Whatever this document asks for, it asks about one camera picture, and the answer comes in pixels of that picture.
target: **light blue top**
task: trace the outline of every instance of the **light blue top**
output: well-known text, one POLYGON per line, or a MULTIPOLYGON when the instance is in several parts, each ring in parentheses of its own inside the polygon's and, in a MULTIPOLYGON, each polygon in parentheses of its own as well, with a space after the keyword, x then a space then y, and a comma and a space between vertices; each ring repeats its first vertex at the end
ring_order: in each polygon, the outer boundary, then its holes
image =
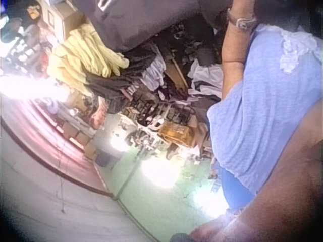
POLYGON ((280 66, 283 44, 279 32, 256 32, 243 81, 207 113, 220 166, 254 194, 301 119, 322 97, 321 62, 308 52, 286 73, 280 66))

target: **wall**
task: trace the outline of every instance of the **wall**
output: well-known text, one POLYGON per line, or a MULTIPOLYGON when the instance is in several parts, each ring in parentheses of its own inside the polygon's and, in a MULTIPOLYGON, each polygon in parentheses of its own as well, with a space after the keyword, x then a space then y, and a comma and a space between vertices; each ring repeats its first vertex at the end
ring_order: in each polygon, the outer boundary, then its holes
POLYGON ((1 206, 32 241, 149 241, 119 205, 61 179, 1 130, 1 206))

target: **wristwatch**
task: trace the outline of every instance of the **wristwatch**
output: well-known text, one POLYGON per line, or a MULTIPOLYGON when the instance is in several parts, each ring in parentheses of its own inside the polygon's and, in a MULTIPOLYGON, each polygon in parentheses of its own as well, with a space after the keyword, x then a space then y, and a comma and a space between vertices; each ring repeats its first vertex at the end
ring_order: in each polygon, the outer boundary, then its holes
POLYGON ((239 29, 242 30, 248 30, 252 29, 257 25, 257 18, 256 16, 253 16, 251 19, 245 19, 245 18, 235 18, 230 13, 231 9, 228 9, 227 19, 232 23, 234 26, 236 26, 239 29))

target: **yellow clothing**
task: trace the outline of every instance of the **yellow clothing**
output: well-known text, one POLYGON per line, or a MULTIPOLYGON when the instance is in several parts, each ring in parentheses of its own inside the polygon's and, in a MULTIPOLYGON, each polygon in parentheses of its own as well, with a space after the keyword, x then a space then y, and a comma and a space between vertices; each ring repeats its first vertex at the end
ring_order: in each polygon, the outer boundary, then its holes
POLYGON ((105 47, 94 27, 83 24, 72 30, 70 37, 54 48, 49 57, 47 72, 86 96, 92 96, 83 67, 98 76, 120 75, 119 68, 127 68, 129 60, 105 47))

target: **green floor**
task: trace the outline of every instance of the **green floor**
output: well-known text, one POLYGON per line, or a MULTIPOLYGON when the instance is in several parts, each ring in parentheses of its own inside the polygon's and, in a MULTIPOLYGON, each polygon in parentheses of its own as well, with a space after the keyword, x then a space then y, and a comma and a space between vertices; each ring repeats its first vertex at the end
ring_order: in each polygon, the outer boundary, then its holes
POLYGON ((209 192, 214 184, 214 180, 207 179, 208 162, 199 165, 186 162, 172 188, 154 185, 143 174, 141 166, 124 185, 136 164, 136 154, 137 150, 131 148, 112 170, 100 168, 99 171, 107 187, 115 195, 119 193, 126 209, 154 238, 169 241, 175 233, 189 233, 212 219, 196 204, 196 195, 209 192))

